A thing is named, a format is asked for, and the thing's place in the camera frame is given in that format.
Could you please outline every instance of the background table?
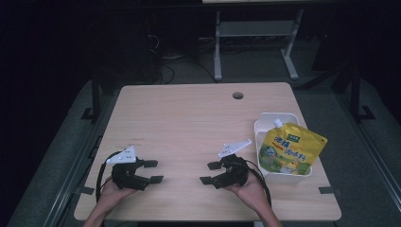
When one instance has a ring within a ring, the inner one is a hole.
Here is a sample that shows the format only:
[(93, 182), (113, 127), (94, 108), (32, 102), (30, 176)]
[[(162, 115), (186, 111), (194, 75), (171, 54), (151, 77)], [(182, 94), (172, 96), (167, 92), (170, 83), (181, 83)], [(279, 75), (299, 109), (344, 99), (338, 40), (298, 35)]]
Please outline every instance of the background table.
[[(240, 92), (242, 99), (234, 99)], [(292, 113), (305, 126), (291, 88), (286, 83), (127, 86), (120, 93), (105, 131), (86, 187), (96, 187), (101, 163), (111, 153), (135, 145), (140, 159), (159, 161), (155, 168), (140, 168), (144, 177), (164, 175), (126, 198), (108, 216), (120, 220), (255, 221), (258, 216), (234, 194), (203, 185), (201, 176), (218, 161), (224, 143), (253, 143), (237, 153), (256, 163), (253, 124), (264, 112)], [(103, 179), (111, 174), (106, 168)], [(281, 220), (335, 220), (340, 209), (318, 159), (313, 173), (298, 184), (270, 183), (272, 207)], [(96, 204), (95, 194), (82, 194), (75, 217), (87, 219)]]

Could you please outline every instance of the green label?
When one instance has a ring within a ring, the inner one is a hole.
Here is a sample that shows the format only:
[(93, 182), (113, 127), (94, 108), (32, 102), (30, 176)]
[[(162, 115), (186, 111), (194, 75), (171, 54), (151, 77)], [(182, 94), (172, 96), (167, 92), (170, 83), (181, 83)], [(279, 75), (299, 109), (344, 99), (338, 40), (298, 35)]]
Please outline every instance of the green label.
[(296, 135), (292, 135), (292, 134), (289, 134), (287, 136), (287, 140), (295, 142), (295, 143), (298, 143), (300, 141), (300, 139), (301, 139), (301, 137), (296, 136)]

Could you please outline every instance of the white basket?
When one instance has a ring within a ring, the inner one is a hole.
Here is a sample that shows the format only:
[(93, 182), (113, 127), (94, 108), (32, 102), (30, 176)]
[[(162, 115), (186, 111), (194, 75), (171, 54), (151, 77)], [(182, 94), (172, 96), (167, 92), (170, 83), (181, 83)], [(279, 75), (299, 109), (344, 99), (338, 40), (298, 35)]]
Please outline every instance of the white basket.
[(262, 113), (259, 119), (254, 123), (254, 136), (256, 142), (256, 157), (257, 165), (261, 170), (263, 176), (268, 183), (298, 183), (303, 178), (308, 177), (312, 174), (312, 166), (306, 172), (305, 175), (296, 175), (288, 173), (276, 173), (268, 172), (259, 164), (259, 150), (262, 147), (263, 141), (265, 140), (266, 133), (274, 128), (274, 119), (279, 118), (284, 124), (291, 122), (299, 125), (298, 118), (292, 113)]

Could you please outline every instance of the hand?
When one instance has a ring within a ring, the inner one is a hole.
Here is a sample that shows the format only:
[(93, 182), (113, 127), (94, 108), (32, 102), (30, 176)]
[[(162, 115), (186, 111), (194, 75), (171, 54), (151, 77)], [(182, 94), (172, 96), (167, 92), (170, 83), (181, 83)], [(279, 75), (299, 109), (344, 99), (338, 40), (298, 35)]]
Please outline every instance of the hand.
[(103, 219), (106, 218), (122, 200), (136, 191), (137, 190), (130, 188), (118, 188), (113, 182), (112, 177), (109, 177), (104, 184), (99, 201), (83, 226), (100, 226)]
[(265, 227), (282, 226), (266, 199), (265, 190), (251, 171), (248, 171), (248, 180), (244, 185), (234, 184), (225, 189), (236, 194), (242, 202), (253, 209)]

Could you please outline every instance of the yellow pouch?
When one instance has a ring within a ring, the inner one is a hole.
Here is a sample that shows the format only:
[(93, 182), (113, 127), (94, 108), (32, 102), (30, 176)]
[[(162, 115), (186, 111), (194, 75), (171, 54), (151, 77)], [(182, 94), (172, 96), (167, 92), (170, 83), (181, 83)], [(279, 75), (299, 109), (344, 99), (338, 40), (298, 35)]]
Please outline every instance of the yellow pouch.
[(279, 119), (274, 125), (259, 150), (259, 164), (268, 172), (305, 175), (327, 139), (294, 123), (282, 124)]

